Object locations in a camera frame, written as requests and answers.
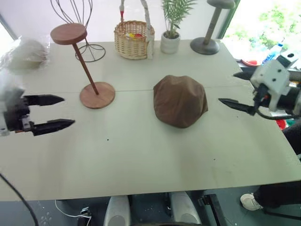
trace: white table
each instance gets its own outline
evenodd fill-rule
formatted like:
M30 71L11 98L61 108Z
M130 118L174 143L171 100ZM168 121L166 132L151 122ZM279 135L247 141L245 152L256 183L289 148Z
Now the white table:
M175 55L161 53L158 44L153 61L130 61L114 52L113 43L102 43L107 56L88 67L95 81L109 82L117 90L115 100L104 109L91 110L81 104L79 93L87 79L70 47L52 46L49 66L23 76L27 93L65 98L53 106L32 107L33 121L76 120L69 128L48 135L1 138L1 171L26 199L301 179L301 164L274 121L249 116L218 101L228 97L252 103L250 84L232 77L240 69L224 45L217 55L202 56L189 48L188 41L181 42ZM152 87L166 74L188 75L205 86L209 111L187 129L166 125L155 116ZM4 183L0 183L0 200L17 200Z

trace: black pants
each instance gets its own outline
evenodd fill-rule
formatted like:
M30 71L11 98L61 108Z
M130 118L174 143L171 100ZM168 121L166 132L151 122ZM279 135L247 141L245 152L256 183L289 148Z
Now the black pants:
M296 154L301 153L301 121L283 130ZM263 207L301 203L301 181L262 185L254 193L255 200Z

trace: wire frame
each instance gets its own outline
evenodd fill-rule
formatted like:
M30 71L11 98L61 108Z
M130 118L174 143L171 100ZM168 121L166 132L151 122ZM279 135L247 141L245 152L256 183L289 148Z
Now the wire frame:
M69 0L70 5L72 6L72 10L75 15L75 19L72 19L71 14L67 14L66 11L63 9L63 5L61 4L60 0L50 0L51 6L55 13L66 23L79 23L84 25L86 28L88 26L88 23L91 18L92 10L93 10L93 1L92 0L81 0L81 8L78 7L75 0Z
M54 12L67 24L78 23L82 24L83 26L85 26L85 28L87 28L93 10L92 0L50 0L50 3ZM72 10L66 11L64 9L64 7L68 5L69 8L72 8ZM85 51L89 49L89 52L91 53L92 57L90 59L87 59L83 56L85 62L94 62L104 57L106 51L103 46L98 44L89 44L86 39L85 41L86 44L79 48L80 53L81 55L83 55ZM99 50L101 50L101 53L97 54L98 56L95 56L93 52L99 52Z

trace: person's foot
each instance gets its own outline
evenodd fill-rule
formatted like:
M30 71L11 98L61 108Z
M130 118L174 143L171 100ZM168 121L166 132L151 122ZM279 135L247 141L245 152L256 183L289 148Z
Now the person's foot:
M255 200L253 193L251 194L243 194L240 197L241 204L247 210L254 211L260 210L263 207Z

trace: metal wire sculpture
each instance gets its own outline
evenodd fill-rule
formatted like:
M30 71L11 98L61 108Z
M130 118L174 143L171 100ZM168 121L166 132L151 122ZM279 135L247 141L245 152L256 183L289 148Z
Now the metal wire sculpture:
M78 7L78 5L75 3L75 0L69 0L71 6L72 6L72 10L74 12L75 18L76 20L72 20L71 18L71 14L67 14L65 10L63 10L63 6L61 5L60 0L50 0L51 6L54 10L54 12L62 19L64 20L66 23L71 24L71 23L79 23L82 24L83 26L85 26L85 28L87 28L88 23L90 21L91 18L91 14L92 14L92 10L93 10L93 1L92 0L81 0L82 4L81 4L81 9L82 9L82 14L80 14L80 7ZM85 53L85 51L87 49L89 49L91 55L92 55L92 60L86 60L84 57L84 61L85 62L94 62L97 60L100 60L104 57L106 51L105 48L101 45L97 45L97 44L89 44L87 39L85 38L85 45L83 45L82 47L79 48L81 55L83 55ZM95 57L94 55L94 51L101 51L101 53L99 54L98 57Z

